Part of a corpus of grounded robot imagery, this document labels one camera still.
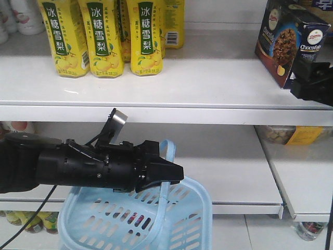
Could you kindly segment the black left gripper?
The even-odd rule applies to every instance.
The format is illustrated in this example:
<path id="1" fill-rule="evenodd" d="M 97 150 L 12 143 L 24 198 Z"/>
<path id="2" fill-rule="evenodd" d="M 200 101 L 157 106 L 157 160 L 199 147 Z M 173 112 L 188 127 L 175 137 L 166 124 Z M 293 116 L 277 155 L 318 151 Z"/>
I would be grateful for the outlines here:
<path id="1" fill-rule="evenodd" d="M 160 157 L 159 142 L 145 140 L 134 145 L 96 144 L 96 151 L 104 156 L 99 187 L 128 193 L 158 187 L 162 182 L 178 184 L 184 179 L 182 166 Z"/>

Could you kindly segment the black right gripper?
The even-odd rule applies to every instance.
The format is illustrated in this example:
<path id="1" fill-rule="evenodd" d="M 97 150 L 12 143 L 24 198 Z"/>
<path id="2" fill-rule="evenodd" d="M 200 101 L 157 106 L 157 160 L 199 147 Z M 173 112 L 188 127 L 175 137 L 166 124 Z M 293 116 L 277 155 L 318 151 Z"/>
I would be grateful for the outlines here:
<path id="1" fill-rule="evenodd" d="M 297 61 L 292 72 L 296 76 L 290 92 L 298 99 L 332 106 L 332 65 L 329 62 Z"/>

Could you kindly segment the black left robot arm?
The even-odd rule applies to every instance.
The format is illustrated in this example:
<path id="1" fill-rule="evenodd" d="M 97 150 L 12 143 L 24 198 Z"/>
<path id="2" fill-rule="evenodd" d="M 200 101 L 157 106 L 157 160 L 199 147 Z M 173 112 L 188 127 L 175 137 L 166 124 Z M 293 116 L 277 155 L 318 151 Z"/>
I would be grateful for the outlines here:
<path id="1" fill-rule="evenodd" d="M 91 146 L 18 132 L 1 140 L 1 193 L 30 191 L 40 184 L 129 193 L 183 179 L 183 167 L 160 157 L 155 141 L 135 146 L 98 140 Z"/>

